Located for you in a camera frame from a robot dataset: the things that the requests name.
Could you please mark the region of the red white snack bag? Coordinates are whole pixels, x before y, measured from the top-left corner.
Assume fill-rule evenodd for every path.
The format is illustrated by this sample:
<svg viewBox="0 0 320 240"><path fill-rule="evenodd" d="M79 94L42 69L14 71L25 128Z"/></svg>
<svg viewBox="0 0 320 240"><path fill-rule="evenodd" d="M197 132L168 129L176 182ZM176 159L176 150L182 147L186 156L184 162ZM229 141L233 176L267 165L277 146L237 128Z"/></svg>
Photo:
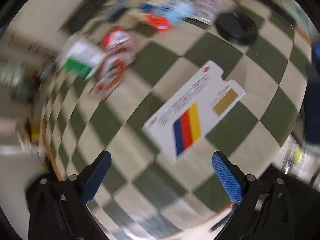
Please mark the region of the red white snack bag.
<svg viewBox="0 0 320 240"><path fill-rule="evenodd" d="M136 49L132 37L121 28L114 28L102 41L106 58L97 71L97 82L89 91L101 101L121 84L127 68L135 61Z"/></svg>

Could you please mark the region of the green white medicine box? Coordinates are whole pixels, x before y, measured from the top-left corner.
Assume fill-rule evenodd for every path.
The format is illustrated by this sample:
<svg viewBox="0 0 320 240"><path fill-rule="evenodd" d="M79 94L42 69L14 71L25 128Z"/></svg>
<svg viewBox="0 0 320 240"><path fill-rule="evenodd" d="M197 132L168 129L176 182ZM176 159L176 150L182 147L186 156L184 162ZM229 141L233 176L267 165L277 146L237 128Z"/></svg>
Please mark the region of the green white medicine box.
<svg viewBox="0 0 320 240"><path fill-rule="evenodd" d="M59 69L71 71L88 80L97 71L106 52L83 36L67 41L58 57Z"/></svg>

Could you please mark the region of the green white checkered mat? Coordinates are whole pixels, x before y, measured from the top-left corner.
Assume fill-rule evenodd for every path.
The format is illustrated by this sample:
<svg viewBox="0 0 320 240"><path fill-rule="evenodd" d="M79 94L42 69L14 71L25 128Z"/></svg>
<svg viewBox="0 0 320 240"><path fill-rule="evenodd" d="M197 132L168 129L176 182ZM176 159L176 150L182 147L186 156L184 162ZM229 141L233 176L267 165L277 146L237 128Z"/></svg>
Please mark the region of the green white checkered mat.
<svg viewBox="0 0 320 240"><path fill-rule="evenodd" d="M223 1L257 25L252 45L197 20L164 33L133 22L136 60L108 99L89 94L95 79L70 72L49 86L42 130L60 176L111 154L88 205L110 239L178 238L200 226L231 203L213 153L259 176L293 129L310 44L265 2Z"/></svg>

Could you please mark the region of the orange blue small box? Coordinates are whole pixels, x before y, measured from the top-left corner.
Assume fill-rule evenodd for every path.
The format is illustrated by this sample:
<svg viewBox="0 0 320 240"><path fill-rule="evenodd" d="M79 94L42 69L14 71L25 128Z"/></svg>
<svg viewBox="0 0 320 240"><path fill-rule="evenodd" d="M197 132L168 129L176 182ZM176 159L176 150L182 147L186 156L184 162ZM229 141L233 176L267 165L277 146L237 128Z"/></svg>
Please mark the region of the orange blue small box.
<svg viewBox="0 0 320 240"><path fill-rule="evenodd" d="M178 1L176 4L151 5L142 4L139 8L144 13L146 23L159 32L172 29L175 25L193 14L193 4L190 1Z"/></svg>

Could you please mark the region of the silver pill blister pack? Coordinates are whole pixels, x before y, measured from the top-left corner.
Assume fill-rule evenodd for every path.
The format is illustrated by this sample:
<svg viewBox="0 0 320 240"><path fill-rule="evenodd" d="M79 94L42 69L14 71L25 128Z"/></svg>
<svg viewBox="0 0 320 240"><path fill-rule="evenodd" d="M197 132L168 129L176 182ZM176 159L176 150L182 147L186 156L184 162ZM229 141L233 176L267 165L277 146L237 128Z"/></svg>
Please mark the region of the silver pill blister pack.
<svg viewBox="0 0 320 240"><path fill-rule="evenodd" d="M191 18L212 25L222 10L222 0L192 0Z"/></svg>

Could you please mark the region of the black round lid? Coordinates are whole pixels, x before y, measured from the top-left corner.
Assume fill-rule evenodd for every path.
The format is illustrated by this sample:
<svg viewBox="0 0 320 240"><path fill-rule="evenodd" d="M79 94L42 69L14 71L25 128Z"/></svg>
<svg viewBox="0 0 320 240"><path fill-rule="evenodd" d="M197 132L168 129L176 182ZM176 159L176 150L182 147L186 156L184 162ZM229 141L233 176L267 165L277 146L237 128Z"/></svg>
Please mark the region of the black round lid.
<svg viewBox="0 0 320 240"><path fill-rule="evenodd" d="M257 25L243 12L234 10L221 13L214 25L218 34L233 44L248 46L258 38Z"/></svg>

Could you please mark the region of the white card tricolour stripes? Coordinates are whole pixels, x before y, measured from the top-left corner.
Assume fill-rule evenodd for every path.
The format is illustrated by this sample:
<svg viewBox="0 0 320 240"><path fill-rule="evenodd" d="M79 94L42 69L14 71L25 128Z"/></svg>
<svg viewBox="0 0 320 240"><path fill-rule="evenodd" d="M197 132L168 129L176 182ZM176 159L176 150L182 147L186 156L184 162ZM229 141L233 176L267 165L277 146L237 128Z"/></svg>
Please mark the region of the white card tricolour stripes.
<svg viewBox="0 0 320 240"><path fill-rule="evenodd" d="M207 61L144 124L143 131L174 164L205 137L240 101L245 90L222 79L223 70Z"/></svg>

